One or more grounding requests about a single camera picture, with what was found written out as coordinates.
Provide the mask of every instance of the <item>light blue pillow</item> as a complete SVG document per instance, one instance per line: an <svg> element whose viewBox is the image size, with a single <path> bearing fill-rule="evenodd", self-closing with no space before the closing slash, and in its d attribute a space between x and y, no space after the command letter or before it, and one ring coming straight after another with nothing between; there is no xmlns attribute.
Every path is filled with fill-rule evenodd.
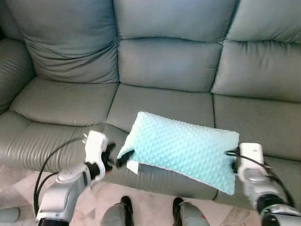
<svg viewBox="0 0 301 226"><path fill-rule="evenodd" d="M133 161L172 170L234 194L234 157L224 152L237 147L238 137L237 132L139 112L117 158L135 150Z"/></svg>

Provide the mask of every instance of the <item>floor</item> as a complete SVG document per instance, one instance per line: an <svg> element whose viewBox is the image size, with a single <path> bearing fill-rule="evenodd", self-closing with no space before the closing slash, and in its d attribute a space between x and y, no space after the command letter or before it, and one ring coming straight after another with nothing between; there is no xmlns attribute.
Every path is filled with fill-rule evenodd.
<svg viewBox="0 0 301 226"><path fill-rule="evenodd" d="M20 216L12 224L0 223L0 226L35 225L32 213L32 193L38 173L24 169L12 169L0 165L0 209L17 206ZM45 189L54 178L45 184ZM94 182L79 197L71 226L99 226L105 211L120 198L128 195L132 199L136 226L172 226L173 196L154 194L129 187L104 182ZM210 226L259 226L256 212L217 204L213 201L191 200L200 208Z"/></svg>

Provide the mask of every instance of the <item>sofa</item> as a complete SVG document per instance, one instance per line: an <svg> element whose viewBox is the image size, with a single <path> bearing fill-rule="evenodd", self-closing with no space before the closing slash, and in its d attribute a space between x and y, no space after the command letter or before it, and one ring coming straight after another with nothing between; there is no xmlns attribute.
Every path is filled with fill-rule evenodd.
<svg viewBox="0 0 301 226"><path fill-rule="evenodd" d="M260 143L301 210L300 0L0 0L0 164L40 170L93 129L117 147L139 111ZM85 159L84 144L47 171ZM141 165L105 181L250 208Z"/></svg>

